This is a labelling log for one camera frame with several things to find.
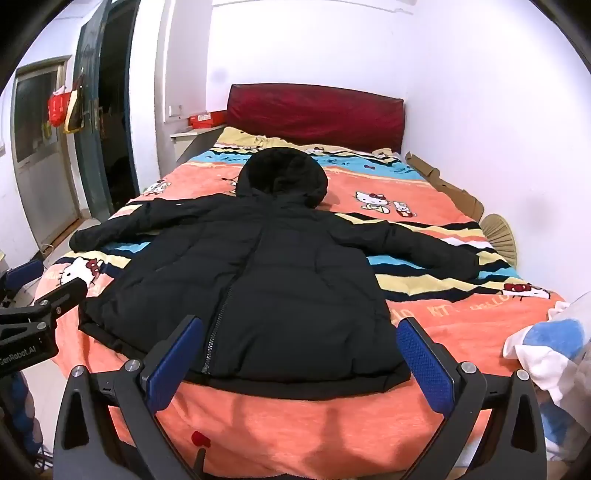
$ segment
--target jacket hood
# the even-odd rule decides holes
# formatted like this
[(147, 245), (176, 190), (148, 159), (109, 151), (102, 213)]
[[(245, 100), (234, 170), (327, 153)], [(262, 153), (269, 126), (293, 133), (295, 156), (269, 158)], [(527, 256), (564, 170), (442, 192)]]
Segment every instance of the jacket hood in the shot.
[(274, 147), (251, 155), (238, 176), (236, 195), (250, 196), (253, 190), (273, 196), (289, 194), (315, 208), (327, 188), (326, 173), (310, 155), (295, 148)]

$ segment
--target white cloth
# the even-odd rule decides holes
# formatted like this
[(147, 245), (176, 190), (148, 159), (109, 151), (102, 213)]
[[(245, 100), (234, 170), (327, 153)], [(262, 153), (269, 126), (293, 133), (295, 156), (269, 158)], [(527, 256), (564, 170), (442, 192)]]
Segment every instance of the white cloth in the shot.
[(557, 302), (548, 318), (511, 335), (503, 357), (519, 360), (548, 392), (539, 399), (546, 444), (570, 459), (566, 452), (578, 453), (591, 433), (591, 292), (570, 305)]

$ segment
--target red box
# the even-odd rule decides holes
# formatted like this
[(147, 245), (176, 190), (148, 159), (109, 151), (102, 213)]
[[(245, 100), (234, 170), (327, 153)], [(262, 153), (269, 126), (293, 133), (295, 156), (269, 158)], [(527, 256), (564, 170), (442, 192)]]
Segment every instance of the red box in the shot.
[(189, 125), (193, 128), (213, 128), (226, 123), (226, 111), (206, 112), (189, 117)]

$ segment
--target red headboard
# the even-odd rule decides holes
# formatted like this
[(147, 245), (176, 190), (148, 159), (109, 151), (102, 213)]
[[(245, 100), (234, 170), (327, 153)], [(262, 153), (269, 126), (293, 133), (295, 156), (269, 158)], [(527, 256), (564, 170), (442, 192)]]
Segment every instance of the red headboard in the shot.
[(227, 122), (251, 135), (280, 137), (297, 145), (400, 152), (404, 101), (318, 85), (232, 85)]

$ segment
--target red bag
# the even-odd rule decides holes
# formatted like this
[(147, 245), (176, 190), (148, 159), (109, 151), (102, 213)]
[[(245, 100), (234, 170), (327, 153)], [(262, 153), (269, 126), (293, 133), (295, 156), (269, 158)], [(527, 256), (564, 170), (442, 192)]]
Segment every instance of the red bag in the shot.
[(66, 121), (68, 103), (70, 102), (70, 95), (72, 95), (72, 92), (66, 92), (65, 90), (65, 86), (61, 87), (58, 91), (53, 92), (47, 101), (49, 123), (51, 123), (53, 127), (59, 127)]

